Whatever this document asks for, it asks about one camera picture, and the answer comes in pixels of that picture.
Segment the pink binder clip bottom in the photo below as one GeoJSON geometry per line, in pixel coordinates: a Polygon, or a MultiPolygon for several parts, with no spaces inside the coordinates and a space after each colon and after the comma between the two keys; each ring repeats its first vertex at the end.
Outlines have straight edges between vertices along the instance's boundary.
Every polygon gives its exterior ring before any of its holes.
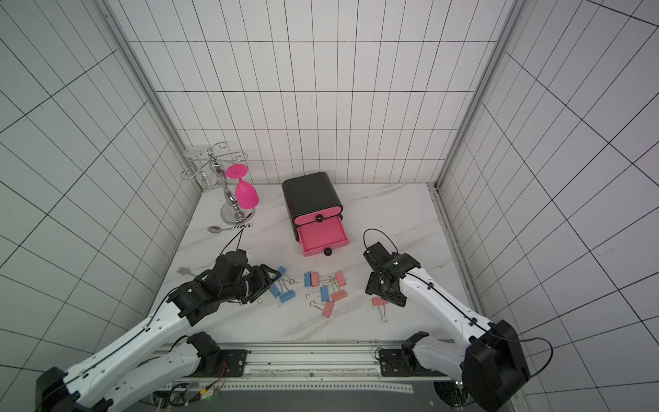
{"type": "Polygon", "coordinates": [[[324,302],[323,305],[317,304],[315,301],[310,301],[309,306],[319,310],[322,313],[322,316],[325,317],[326,319],[329,319],[331,317],[331,314],[333,313],[335,303],[333,301],[328,301],[324,302]]]}

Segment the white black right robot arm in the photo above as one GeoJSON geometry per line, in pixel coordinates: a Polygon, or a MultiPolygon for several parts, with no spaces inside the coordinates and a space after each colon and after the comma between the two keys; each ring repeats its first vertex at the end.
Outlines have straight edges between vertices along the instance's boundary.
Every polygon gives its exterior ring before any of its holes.
{"type": "Polygon", "coordinates": [[[372,268],[367,294],[398,307],[413,300],[452,339],[413,334],[402,344],[399,369],[451,377],[487,411],[499,410],[530,380],[518,334],[506,321],[494,324],[463,305],[406,253],[365,252],[364,257],[372,268]]]}

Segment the pink drawer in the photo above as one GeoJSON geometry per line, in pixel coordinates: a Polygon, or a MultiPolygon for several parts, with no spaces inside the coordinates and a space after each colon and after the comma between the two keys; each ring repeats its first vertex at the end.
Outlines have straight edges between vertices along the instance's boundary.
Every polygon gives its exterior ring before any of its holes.
{"type": "Polygon", "coordinates": [[[297,235],[305,257],[317,254],[330,256],[334,250],[350,243],[343,220],[339,216],[300,226],[297,228],[297,235]]]}
{"type": "Polygon", "coordinates": [[[339,216],[343,212],[341,206],[334,206],[328,209],[322,209],[310,212],[308,214],[297,216],[293,219],[296,226],[303,226],[313,222],[322,222],[334,216],[339,216]]]}

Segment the pink top drawer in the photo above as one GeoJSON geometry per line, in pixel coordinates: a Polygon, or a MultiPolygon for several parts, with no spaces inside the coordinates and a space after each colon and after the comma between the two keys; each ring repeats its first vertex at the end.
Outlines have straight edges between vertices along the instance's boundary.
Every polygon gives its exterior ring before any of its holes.
{"type": "Polygon", "coordinates": [[[322,209],[310,212],[308,214],[297,216],[293,219],[296,226],[303,226],[313,222],[322,222],[334,216],[339,216],[343,212],[341,206],[334,206],[328,209],[322,209]]]}

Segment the pink binder clip lone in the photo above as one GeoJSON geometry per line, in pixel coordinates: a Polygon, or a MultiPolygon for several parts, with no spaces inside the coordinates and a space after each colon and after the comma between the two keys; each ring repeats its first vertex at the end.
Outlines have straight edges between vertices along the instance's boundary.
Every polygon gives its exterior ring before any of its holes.
{"type": "Polygon", "coordinates": [[[380,315],[380,321],[382,323],[386,323],[388,321],[387,315],[386,315],[386,306],[388,305],[388,302],[385,301],[384,299],[380,297],[373,297],[372,298],[372,306],[376,307],[379,311],[380,315]]]}

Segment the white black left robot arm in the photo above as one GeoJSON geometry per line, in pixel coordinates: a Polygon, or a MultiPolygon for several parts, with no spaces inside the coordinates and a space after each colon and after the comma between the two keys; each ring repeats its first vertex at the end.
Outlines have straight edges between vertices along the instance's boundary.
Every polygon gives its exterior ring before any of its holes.
{"type": "Polygon", "coordinates": [[[141,323],[91,357],[36,380],[38,411],[122,411],[161,386],[186,377],[224,377],[224,351],[190,328],[224,303],[252,304],[281,278],[246,251],[221,254],[214,267],[172,289],[141,323]]]}

